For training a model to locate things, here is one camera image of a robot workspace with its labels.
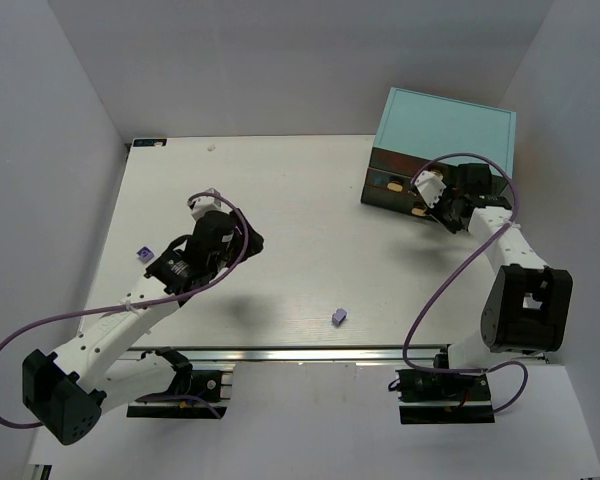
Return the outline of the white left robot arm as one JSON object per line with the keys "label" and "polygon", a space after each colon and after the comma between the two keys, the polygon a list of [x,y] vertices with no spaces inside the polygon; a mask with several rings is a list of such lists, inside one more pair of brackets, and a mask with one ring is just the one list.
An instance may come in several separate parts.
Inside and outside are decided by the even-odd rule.
{"label": "white left robot arm", "polygon": [[113,365],[158,322],[208,289],[219,273],[263,248],[263,237],[239,212],[204,213],[192,233],[171,241],[148,265],[122,299],[121,311],[104,314],[49,354],[34,350],[24,359],[24,406],[67,446],[124,403],[145,395],[176,395],[192,365],[172,347],[151,350],[128,369]]}

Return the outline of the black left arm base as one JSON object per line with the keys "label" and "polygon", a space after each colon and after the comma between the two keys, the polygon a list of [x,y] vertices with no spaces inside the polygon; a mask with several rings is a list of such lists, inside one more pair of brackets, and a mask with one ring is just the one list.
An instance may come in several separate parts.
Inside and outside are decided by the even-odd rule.
{"label": "black left arm base", "polygon": [[129,402],[132,419],[220,420],[232,396],[234,364],[197,363],[190,371],[153,380]]}

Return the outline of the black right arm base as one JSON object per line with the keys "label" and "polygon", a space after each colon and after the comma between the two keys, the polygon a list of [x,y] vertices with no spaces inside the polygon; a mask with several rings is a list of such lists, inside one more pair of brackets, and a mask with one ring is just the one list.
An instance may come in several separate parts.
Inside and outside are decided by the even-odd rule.
{"label": "black right arm base", "polygon": [[398,396],[402,425],[490,424],[495,422],[485,375],[396,371],[388,391]]}

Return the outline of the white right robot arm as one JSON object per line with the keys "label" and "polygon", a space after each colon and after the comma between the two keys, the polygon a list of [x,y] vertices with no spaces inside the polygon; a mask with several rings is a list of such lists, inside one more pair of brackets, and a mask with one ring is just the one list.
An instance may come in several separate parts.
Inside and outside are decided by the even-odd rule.
{"label": "white right robot arm", "polygon": [[427,213],[448,231],[468,232],[486,248],[495,279],[477,330],[447,348],[448,366],[487,370],[527,355],[556,352],[563,344],[573,278],[532,249],[514,220],[513,203],[492,192],[486,164],[462,164],[456,183],[435,171],[414,182]]}

